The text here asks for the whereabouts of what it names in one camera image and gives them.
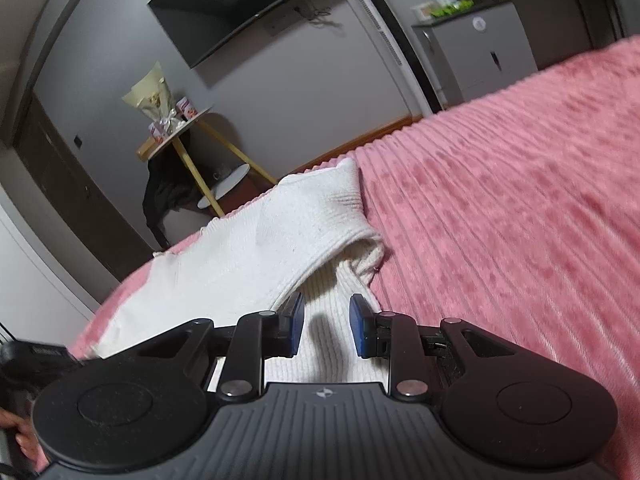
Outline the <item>person's hand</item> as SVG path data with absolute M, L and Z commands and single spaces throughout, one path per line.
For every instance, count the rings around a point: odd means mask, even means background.
M 40 446 L 30 420 L 0 408 L 0 427 L 12 434 L 21 453 L 33 467 L 37 466 Z

